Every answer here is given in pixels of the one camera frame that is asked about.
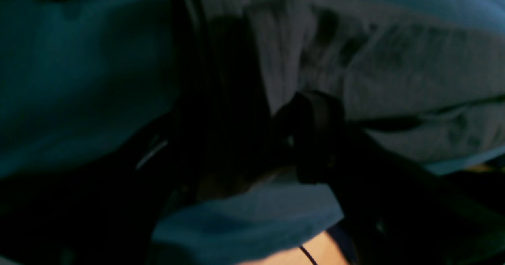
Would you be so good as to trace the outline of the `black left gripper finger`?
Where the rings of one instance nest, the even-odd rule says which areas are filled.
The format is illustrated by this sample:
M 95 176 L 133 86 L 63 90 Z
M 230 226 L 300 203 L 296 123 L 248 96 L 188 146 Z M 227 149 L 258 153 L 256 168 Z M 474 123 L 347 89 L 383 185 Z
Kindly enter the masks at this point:
M 297 92 L 273 118 L 273 139 L 286 146 L 288 163 L 303 184 L 326 183 L 338 161 L 344 130 L 338 99 L 322 92 Z

